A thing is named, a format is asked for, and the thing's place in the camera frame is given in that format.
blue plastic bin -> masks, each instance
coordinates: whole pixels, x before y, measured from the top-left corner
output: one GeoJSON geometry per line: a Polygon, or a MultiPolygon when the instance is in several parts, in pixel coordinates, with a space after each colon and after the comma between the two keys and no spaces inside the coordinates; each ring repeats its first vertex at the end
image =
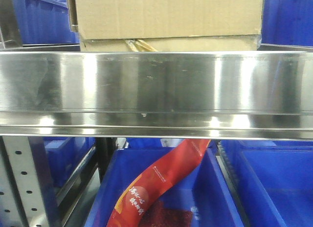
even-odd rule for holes
{"type": "Polygon", "coordinates": [[[179,138],[126,138],[129,148],[147,149],[160,147],[176,147],[182,139],[179,138]]]}
{"type": "Polygon", "coordinates": [[[265,0],[262,42],[313,46],[313,0],[265,0]]]}
{"type": "Polygon", "coordinates": [[[222,141],[222,145],[251,226],[312,226],[313,142],[222,141]]]}
{"type": "Polygon", "coordinates": [[[93,137],[44,137],[55,187],[62,187],[95,143],[93,137]]]}
{"type": "MultiPolygon", "coordinates": [[[[117,150],[102,181],[85,227],[104,227],[124,189],[170,148],[117,150]]],[[[210,150],[188,177],[160,199],[166,208],[194,212],[193,227],[243,227],[215,156],[210,150]]]]}
{"type": "Polygon", "coordinates": [[[71,32],[66,0],[13,0],[24,44],[79,43],[71,32]]]}

red packaging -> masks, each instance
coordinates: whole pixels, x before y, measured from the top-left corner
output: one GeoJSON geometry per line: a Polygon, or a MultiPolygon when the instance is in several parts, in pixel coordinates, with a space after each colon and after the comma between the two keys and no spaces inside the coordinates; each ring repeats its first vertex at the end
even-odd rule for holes
{"type": "Polygon", "coordinates": [[[138,227],[146,210],[202,161],[209,139],[185,139],[144,170],[124,191],[107,227],[138,227]]]}

package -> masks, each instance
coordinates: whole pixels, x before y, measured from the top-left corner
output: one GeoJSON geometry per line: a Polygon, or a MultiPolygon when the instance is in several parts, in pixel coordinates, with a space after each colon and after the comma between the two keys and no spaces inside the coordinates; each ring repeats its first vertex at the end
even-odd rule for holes
{"type": "Polygon", "coordinates": [[[77,15],[84,40],[259,35],[262,27],[263,0],[70,0],[68,4],[71,22],[77,15]]]}
{"type": "MultiPolygon", "coordinates": [[[[259,35],[145,39],[157,51],[253,51],[258,48],[259,35]]],[[[125,40],[83,40],[83,52],[133,51],[125,40]]]]}

stainless steel shelf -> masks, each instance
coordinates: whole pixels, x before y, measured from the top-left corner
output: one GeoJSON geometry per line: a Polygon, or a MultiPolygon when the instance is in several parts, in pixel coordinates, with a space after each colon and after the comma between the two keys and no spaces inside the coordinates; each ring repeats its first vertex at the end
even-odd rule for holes
{"type": "Polygon", "coordinates": [[[0,135],[312,139],[313,53],[0,53],[0,135]]]}

